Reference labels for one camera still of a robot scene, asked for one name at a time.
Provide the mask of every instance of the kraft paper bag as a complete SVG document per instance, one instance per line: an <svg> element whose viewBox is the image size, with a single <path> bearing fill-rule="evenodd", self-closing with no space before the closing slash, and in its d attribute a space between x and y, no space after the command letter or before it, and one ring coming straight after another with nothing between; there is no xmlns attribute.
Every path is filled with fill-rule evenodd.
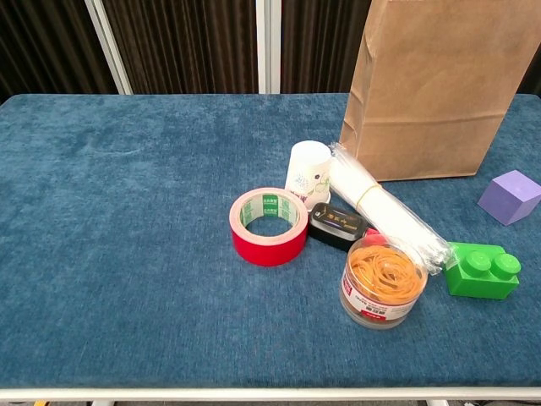
<svg viewBox="0 0 541 406"><path fill-rule="evenodd" d="M475 174L540 42L540 0L373 0L341 143L378 180Z"/></svg>

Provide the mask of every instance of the purple foam block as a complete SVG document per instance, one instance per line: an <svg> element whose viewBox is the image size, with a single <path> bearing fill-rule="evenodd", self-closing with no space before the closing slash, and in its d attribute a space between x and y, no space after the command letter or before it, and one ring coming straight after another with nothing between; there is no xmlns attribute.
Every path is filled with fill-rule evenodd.
<svg viewBox="0 0 541 406"><path fill-rule="evenodd" d="M492 179L478 205L508 226L532 212L541 200L541 186L518 171Z"/></svg>

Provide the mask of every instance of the white paper cup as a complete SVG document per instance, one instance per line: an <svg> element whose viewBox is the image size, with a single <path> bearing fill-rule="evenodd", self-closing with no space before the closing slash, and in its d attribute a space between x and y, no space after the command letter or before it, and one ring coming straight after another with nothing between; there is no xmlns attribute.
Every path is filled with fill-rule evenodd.
<svg viewBox="0 0 541 406"><path fill-rule="evenodd" d="M321 201L328 203L331 150L318 141L301 141L291 149L284 189L297 195L308 211Z"/></svg>

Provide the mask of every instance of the bundle of white straws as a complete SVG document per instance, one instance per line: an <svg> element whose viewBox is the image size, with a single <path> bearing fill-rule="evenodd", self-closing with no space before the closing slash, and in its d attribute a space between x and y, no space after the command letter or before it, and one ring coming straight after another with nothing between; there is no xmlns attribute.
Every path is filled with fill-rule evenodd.
<svg viewBox="0 0 541 406"><path fill-rule="evenodd" d="M331 145L331 187L355 207L380 233L404 253L415 250L430 274L451 258L450 245L395 196L384 190L370 173L339 143Z"/></svg>

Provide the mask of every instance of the red tape roll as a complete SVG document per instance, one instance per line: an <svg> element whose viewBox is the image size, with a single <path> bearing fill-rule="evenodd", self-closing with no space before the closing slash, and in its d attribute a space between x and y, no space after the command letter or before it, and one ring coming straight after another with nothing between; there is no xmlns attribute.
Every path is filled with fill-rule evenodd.
<svg viewBox="0 0 541 406"><path fill-rule="evenodd" d="M266 237L246 229L255 218L280 217L292 227L283 234ZM240 196L229 211L232 242L246 261L276 266L295 258L303 249L308 232L308 212L303 201L284 189L261 188Z"/></svg>

